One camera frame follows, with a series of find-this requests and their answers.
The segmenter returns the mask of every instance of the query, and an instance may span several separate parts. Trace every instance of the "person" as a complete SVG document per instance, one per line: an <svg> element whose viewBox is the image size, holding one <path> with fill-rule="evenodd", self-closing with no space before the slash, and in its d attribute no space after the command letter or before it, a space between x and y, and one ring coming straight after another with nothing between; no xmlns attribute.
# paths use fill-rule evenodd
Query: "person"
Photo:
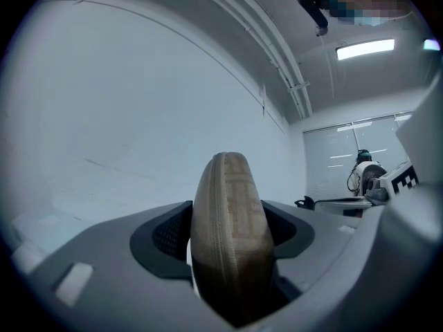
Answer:
<svg viewBox="0 0 443 332"><path fill-rule="evenodd" d="M347 178L347 188L354 194L354 196L359 195L361 175L363 173L363 170L369 165L381 166L379 162L372 161L371 153L368 150L359 150L356 158L356 164L352 168L351 174Z"/></svg>
<svg viewBox="0 0 443 332"><path fill-rule="evenodd" d="M408 0L322 0L331 16L353 24L377 26L411 13Z"/></svg>

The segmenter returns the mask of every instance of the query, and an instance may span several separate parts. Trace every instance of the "white wall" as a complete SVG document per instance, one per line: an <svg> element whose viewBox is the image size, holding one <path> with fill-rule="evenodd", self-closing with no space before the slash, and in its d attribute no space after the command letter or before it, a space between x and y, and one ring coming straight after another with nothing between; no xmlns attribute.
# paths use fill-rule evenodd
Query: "white wall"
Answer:
<svg viewBox="0 0 443 332"><path fill-rule="evenodd" d="M42 9L1 87L1 198L11 217L55 206L101 221L193 200L220 151L246 156L262 199L293 202L289 132L207 53L112 7Z"/></svg>
<svg viewBox="0 0 443 332"><path fill-rule="evenodd" d="M306 195L306 158L303 132L340 123L353 122L369 117L384 116L396 112L412 111L426 96L426 89L415 89L400 94L383 95L358 102L349 102L314 113L310 118L301 120L290 127L292 158L296 166L297 199Z"/></svg>

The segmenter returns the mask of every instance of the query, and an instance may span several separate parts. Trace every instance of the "ceiling pipe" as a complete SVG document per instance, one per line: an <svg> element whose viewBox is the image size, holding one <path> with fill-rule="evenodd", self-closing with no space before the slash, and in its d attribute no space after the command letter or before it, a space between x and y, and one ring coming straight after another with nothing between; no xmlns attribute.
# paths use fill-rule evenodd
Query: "ceiling pipe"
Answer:
<svg viewBox="0 0 443 332"><path fill-rule="evenodd" d="M323 46L323 50L325 51L326 56L326 62L327 62L327 68L329 71L329 80L331 82L331 91L332 91L332 98L335 98L335 87L334 87L334 78L332 77L332 67L331 67L331 61L329 60L329 54L327 54L327 49L325 46L325 42L323 41L323 37L319 36L321 40L321 45Z"/></svg>
<svg viewBox="0 0 443 332"><path fill-rule="evenodd" d="M300 118L303 119L306 118L307 115L310 116L311 104L307 96L305 86L302 88L301 91L302 95L305 98L307 112L305 111L305 108L300 100L300 95L298 94L298 91L296 89L293 89L294 86L304 83L304 81L301 78L300 69L298 68L295 58L293 57L288 45L284 41L283 36L280 34L280 32L278 32L277 27L267 16L265 11L263 11L263 9L261 9L261 7L254 0L249 0L249 2L246 2L245 0L242 1L254 10L256 17L251 15L236 0L213 0L213 1L217 5L222 7L231 16L233 16L235 20L244 27L245 31L251 34L254 40L260 45L260 47L262 47L264 52L268 55L269 59L271 60L271 63L277 68L283 82L285 83L287 89L289 90L290 95L296 105ZM266 33L263 30L263 28L260 26L259 22L262 22L267 27L268 30L272 28L271 31L273 31L273 33L270 32ZM279 47L281 50L289 51L290 54L288 55L287 53L283 53L282 55L276 47ZM289 65L284 61L285 58L289 61Z"/></svg>
<svg viewBox="0 0 443 332"><path fill-rule="evenodd" d="M287 42L284 40L284 37L278 30L277 26L274 24L274 22L271 20L271 18L268 16L268 14L263 10L262 6L260 6L255 0L244 0L250 8L254 10L255 13L260 17L260 19L264 22L266 27L271 31L271 34L275 37L278 46L281 47L283 51L283 57L286 57L289 61L289 65L291 67L291 70L293 71L293 74L296 77L297 84L291 85L291 88L294 86L302 85L305 83L303 80L302 73L300 71L300 68L297 65L296 58L293 56L293 53L290 49L290 47L287 45ZM301 89L302 96L305 99L306 107L307 107L307 113L309 116L312 115L312 108L311 108L311 102L309 100L309 96L307 94L306 87L302 87Z"/></svg>

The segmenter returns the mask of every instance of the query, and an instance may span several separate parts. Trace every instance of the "white panel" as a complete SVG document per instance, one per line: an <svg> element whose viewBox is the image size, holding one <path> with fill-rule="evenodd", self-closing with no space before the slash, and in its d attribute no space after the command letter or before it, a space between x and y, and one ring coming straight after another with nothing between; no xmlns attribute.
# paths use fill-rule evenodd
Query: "white panel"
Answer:
<svg viewBox="0 0 443 332"><path fill-rule="evenodd" d="M55 296L69 307L73 307L86 288L93 271L89 264L75 263L55 290Z"/></svg>
<svg viewBox="0 0 443 332"><path fill-rule="evenodd" d="M398 131L420 183L442 184L443 78L439 74L425 101Z"/></svg>
<svg viewBox="0 0 443 332"><path fill-rule="evenodd" d="M11 261L15 268L24 273L30 274L44 259L44 255L38 247L31 242L25 241L11 255Z"/></svg>
<svg viewBox="0 0 443 332"><path fill-rule="evenodd" d="M357 145L352 129L338 129L305 133L307 195L315 201L352 196L346 183Z"/></svg>
<svg viewBox="0 0 443 332"><path fill-rule="evenodd" d="M19 238L36 245L44 255L55 252L67 240L72 239L93 224L92 221L82 220L54 207L47 207L43 210L36 207L12 221L14 231Z"/></svg>

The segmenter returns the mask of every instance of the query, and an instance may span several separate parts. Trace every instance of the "ceiling light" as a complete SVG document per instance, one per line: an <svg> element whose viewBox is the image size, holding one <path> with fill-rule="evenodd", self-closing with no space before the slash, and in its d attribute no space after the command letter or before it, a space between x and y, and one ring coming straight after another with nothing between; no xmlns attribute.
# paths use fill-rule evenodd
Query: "ceiling light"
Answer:
<svg viewBox="0 0 443 332"><path fill-rule="evenodd" d="M383 150L375 150L375 151L369 151L371 154L374 154L374 153L376 153L376 152L382 152L382 151L386 151L386 150L388 150L388 149L383 149Z"/></svg>
<svg viewBox="0 0 443 332"><path fill-rule="evenodd" d="M345 131L345 130L349 130L349 129L369 127L371 124L372 124L372 122L365 122L365 123L360 123L360 124L348 125L346 127L337 128L337 131Z"/></svg>
<svg viewBox="0 0 443 332"><path fill-rule="evenodd" d="M340 156L331 156L330 158L347 158L348 156L352 156L352 154L349 154L349 155L340 155Z"/></svg>
<svg viewBox="0 0 443 332"><path fill-rule="evenodd" d="M413 116L412 114L408 114L406 116L396 117L395 120L408 120L412 116Z"/></svg>
<svg viewBox="0 0 443 332"><path fill-rule="evenodd" d="M340 47L336 49L338 60L357 57L385 50L394 49L395 39L384 39L382 41L369 41L367 43L354 44L352 46Z"/></svg>
<svg viewBox="0 0 443 332"><path fill-rule="evenodd" d="M440 50L440 45L435 39L427 39L426 41L424 41L423 49Z"/></svg>

